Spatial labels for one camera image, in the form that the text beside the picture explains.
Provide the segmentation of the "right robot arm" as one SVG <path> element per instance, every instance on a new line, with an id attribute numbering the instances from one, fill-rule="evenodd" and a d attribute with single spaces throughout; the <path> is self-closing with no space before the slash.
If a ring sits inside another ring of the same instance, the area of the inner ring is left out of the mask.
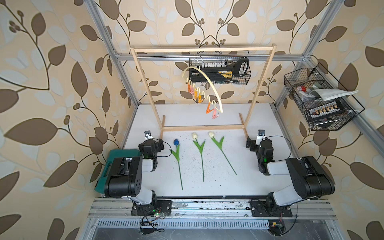
<path id="1" fill-rule="evenodd" d="M 254 217 L 292 217 L 291 205 L 335 192 L 330 174 L 312 156 L 276 161 L 272 140 L 264 136 L 259 143 L 247 138 L 246 148 L 256 153 L 258 168 L 263 175 L 291 179 L 290 185 L 268 193 L 264 200 L 250 201 Z"/>

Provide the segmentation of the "pink clothes peg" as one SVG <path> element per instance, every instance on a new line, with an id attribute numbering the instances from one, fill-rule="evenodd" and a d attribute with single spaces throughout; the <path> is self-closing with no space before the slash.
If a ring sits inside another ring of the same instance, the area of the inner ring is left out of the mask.
<path id="1" fill-rule="evenodd" d="M 216 119 L 219 116 L 217 109 L 213 110 L 212 119 Z"/>

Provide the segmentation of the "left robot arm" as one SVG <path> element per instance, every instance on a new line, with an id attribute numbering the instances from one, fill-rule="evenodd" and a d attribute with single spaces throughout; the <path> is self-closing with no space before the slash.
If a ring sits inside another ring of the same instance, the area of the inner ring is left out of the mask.
<path id="1" fill-rule="evenodd" d="M 158 153 L 164 150 L 159 139 L 145 140 L 138 149 L 112 150 L 95 189 L 106 198 L 127 198 L 133 202 L 133 216 L 151 216 L 161 212 L 155 191 L 143 186 L 143 173 L 154 172 Z"/>

